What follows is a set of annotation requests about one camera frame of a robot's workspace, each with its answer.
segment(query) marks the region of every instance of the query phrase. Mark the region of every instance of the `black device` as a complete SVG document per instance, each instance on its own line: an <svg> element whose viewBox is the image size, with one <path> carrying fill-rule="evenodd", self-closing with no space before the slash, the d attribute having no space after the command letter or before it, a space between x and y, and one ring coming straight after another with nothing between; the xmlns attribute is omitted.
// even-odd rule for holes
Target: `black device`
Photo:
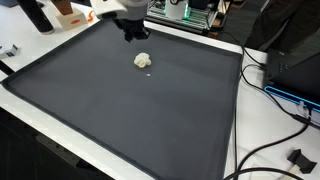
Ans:
<svg viewBox="0 0 320 180"><path fill-rule="evenodd" d="M320 112L320 52L300 62L274 52L269 56L264 90Z"/></svg>
<svg viewBox="0 0 320 180"><path fill-rule="evenodd" d="M189 1L189 6L191 8L196 8L196 9L206 9L209 4L209 0L190 0Z"/></svg>
<svg viewBox="0 0 320 180"><path fill-rule="evenodd" d="M32 23L42 34L51 34L54 29L46 15L35 0L17 0L21 9L26 13Z"/></svg>
<svg viewBox="0 0 320 180"><path fill-rule="evenodd" d="M14 7L18 5L18 2L16 0L0 0L0 5L6 6L6 7Z"/></svg>

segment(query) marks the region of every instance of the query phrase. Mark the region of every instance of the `dark gray mat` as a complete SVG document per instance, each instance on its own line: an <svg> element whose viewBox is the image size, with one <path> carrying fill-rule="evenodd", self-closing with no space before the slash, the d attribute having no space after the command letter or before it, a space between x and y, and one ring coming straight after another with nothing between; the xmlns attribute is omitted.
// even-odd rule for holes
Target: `dark gray mat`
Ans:
<svg viewBox="0 0 320 180"><path fill-rule="evenodd" d="M151 67L133 65L140 52ZM3 85L157 179L221 180L240 66L240 54L158 31L127 43L105 21Z"/></svg>

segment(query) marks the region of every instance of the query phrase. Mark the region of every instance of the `white object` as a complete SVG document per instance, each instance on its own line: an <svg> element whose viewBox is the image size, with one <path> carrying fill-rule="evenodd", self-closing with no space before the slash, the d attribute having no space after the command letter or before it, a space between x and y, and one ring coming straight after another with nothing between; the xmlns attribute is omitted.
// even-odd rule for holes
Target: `white object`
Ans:
<svg viewBox="0 0 320 180"><path fill-rule="evenodd" d="M88 24L83 12L77 8L72 8L72 10L73 13L68 15L62 15L59 11L56 12L56 18L65 31Z"/></svg>
<svg viewBox="0 0 320 180"><path fill-rule="evenodd" d="M303 115L303 117L306 117L307 119L309 117L311 118L311 116L309 115L309 111L304 106L303 101L300 101L300 104L297 104L297 109L298 109L299 113Z"/></svg>
<svg viewBox="0 0 320 180"><path fill-rule="evenodd" d="M297 175L299 172L300 172L300 167L298 165L294 165L289 171L289 173L294 175ZM284 176L281 180L293 180L293 178L290 176Z"/></svg>
<svg viewBox="0 0 320 180"><path fill-rule="evenodd" d="M91 0L92 8L99 19L144 19L150 0Z"/></svg>
<svg viewBox="0 0 320 180"><path fill-rule="evenodd" d="M189 16L188 0L180 1L177 5L174 5L170 0L167 0L165 13L167 18L176 20L181 20Z"/></svg>
<svg viewBox="0 0 320 180"><path fill-rule="evenodd" d="M17 54L18 48L14 44L11 46L1 46L0 45L0 59L15 56Z"/></svg>
<svg viewBox="0 0 320 180"><path fill-rule="evenodd" d="M134 60L134 64L139 68L145 68L146 66L150 66L151 60L150 60L149 54L140 53L138 56L136 56L136 59Z"/></svg>
<svg viewBox="0 0 320 180"><path fill-rule="evenodd" d="M59 26L54 16L56 8L47 5L47 2L44 3L46 6L43 8L43 11L46 13L48 19L51 20L54 27ZM84 14L89 14L92 10L92 8L78 4L73 4L73 6L80 9ZM22 23L16 23L16 21L13 21L12 19L19 19ZM98 20L95 18L94 22L90 23L89 26L94 25L97 21ZM6 24L6 26L0 26L1 34L3 33L6 35L0 35L1 43L9 44L14 42L19 45L19 48L23 49L23 53L21 53L21 55L3 60L4 63L15 71L32 63L40 56L53 50L63 42L87 29L87 26L81 26L69 31L56 31L56 33L44 37L38 33L37 29L29 21L28 17L25 16L23 11L21 11L19 6L13 8L0 6L0 22ZM206 44L208 46L221 48L231 52L242 52L242 49L239 46L230 43L150 22L145 22L145 25L147 28ZM251 49L247 49L247 51L259 62L266 62L267 55L265 53ZM243 66L248 64L252 64L252 61L245 56ZM250 82L258 86L262 83L264 76L261 71L248 68L245 74ZM298 111L295 104L291 104L281 99L278 100L286 108ZM127 161L124 161L87 137L61 123L59 120L14 96L1 85L0 106L42 134L45 134L60 145L67 147L68 150L116 180L153 179L146 173L132 166ZM283 112L280 111L266 96L247 86L243 81L240 81L239 85L237 110L238 160L241 160L252 149L291 135L302 127L301 123L296 122L295 120L292 120L292 118L283 114ZM320 143L317 141L319 139L319 131L310 128L302 136L294 138L288 143L277 145L252 156L246 162L244 168L252 167L255 162L259 162L263 167L289 169L290 163L288 163L284 157L286 157L288 152L292 152L292 149L297 149L299 147L307 149L307 151L304 152L307 157L312 158L312 160L316 162L320 162L320 156L318 155ZM227 155L225 176L234 172L232 135ZM316 171L315 169L312 174L299 176L308 180L319 180L320 171ZM249 180L249 177L250 173L243 174L239 180Z"/></svg>

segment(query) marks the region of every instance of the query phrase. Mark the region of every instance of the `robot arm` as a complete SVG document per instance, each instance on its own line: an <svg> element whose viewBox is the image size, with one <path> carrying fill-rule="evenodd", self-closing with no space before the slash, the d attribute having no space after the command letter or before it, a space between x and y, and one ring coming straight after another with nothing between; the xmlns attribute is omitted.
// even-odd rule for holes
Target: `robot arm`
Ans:
<svg viewBox="0 0 320 180"><path fill-rule="evenodd" d="M150 0L91 0L99 19L113 19L125 33L125 39L147 39L150 31L144 27Z"/></svg>

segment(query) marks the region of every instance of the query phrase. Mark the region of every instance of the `electronic equipment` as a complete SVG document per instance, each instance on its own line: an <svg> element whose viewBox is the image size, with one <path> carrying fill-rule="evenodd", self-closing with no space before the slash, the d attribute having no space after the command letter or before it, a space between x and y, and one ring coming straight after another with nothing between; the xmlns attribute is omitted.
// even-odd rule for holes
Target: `electronic equipment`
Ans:
<svg viewBox="0 0 320 180"><path fill-rule="evenodd" d="M216 0L215 4L210 4L204 10L196 9L196 8L184 8L180 6L172 6L175 9L170 9L170 11L175 10L183 10L185 9L185 16L181 18L172 18L170 15L167 14L167 3L169 0L152 0L150 3L149 11L146 16L146 20L158 23L161 25L173 27L176 29L180 29L183 31L200 34L204 36L208 36L208 33L212 31L214 28L216 29L223 29L225 24L226 15L218 12L218 7L221 7L222 0ZM221 19L221 25L214 26L212 28L212 24L214 20L218 18Z"/></svg>
<svg viewBox="0 0 320 180"><path fill-rule="evenodd" d="M150 0L91 0L92 8L99 19L114 19L125 39L147 39L150 31L144 27Z"/></svg>
<svg viewBox="0 0 320 180"><path fill-rule="evenodd" d="M320 112L320 53L296 63L288 55L271 53L264 90Z"/></svg>

